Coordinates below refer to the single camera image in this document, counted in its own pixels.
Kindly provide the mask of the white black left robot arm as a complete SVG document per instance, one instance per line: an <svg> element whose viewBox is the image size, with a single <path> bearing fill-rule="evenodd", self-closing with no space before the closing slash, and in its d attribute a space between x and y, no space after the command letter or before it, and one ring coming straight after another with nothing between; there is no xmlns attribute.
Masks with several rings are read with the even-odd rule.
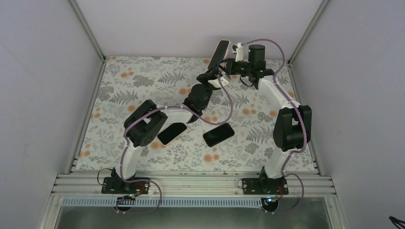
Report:
<svg viewBox="0 0 405 229"><path fill-rule="evenodd" d="M197 77L198 84L180 105L159 106L152 100L146 100L124 121L125 148L119 163L112 169L110 181L106 182L111 189L127 193L136 181L137 157L161 133L176 138L173 129L176 124L186 125L198 119L203 120L203 111L207 108L213 91L224 89L230 78L218 70L209 70Z"/></svg>

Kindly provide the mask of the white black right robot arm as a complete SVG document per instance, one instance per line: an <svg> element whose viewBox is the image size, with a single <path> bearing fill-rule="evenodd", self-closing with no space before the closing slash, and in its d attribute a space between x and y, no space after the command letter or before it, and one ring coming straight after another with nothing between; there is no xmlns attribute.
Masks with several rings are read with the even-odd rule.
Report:
<svg viewBox="0 0 405 229"><path fill-rule="evenodd" d="M260 191L271 194L277 187L283 187L288 161L294 154L302 153L310 141L312 110L295 101L278 83L278 71L266 66L264 45L250 44L247 61L243 60L243 47L243 43L232 45L236 57L225 59L222 70L229 75L248 78L251 85L279 109L273 129L277 147L258 178Z"/></svg>

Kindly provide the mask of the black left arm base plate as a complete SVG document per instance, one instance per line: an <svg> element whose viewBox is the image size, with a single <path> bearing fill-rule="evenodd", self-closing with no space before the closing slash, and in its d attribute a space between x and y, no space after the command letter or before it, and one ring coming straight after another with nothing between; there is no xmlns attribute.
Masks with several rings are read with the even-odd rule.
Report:
<svg viewBox="0 0 405 229"><path fill-rule="evenodd" d="M138 181L135 183L126 183L121 179L115 181L113 177L106 177L101 189L102 194L122 194L122 195L139 195L148 194L149 182Z"/></svg>

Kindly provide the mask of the black smartphone from pink case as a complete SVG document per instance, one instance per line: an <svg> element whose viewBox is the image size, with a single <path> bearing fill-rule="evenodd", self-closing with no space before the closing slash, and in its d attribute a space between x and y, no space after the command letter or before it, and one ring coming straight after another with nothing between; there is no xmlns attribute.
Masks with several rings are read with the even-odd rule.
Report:
<svg viewBox="0 0 405 229"><path fill-rule="evenodd" d="M219 51L219 47L218 47L218 44L217 44L216 49L215 49L215 51L214 51L214 53L213 53L213 55L212 55L212 57L210 59L210 62L208 64L207 69L208 70L217 69L221 62L222 61L220 60L220 51Z"/></svg>

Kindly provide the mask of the pink phone case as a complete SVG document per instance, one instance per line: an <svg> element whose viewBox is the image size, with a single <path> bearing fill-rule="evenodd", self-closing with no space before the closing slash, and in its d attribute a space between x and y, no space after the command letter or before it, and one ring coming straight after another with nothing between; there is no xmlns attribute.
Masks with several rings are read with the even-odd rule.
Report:
<svg viewBox="0 0 405 229"><path fill-rule="evenodd" d="M220 51L220 60L222 61L228 53L231 42L229 40L220 40L218 47Z"/></svg>

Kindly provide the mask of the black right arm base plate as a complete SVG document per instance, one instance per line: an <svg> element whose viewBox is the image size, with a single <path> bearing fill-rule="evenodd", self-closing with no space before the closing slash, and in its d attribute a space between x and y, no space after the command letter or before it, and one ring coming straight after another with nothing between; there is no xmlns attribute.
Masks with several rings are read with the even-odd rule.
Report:
<svg viewBox="0 0 405 229"><path fill-rule="evenodd" d="M242 178L244 195L288 195L288 184L284 177L276 179Z"/></svg>

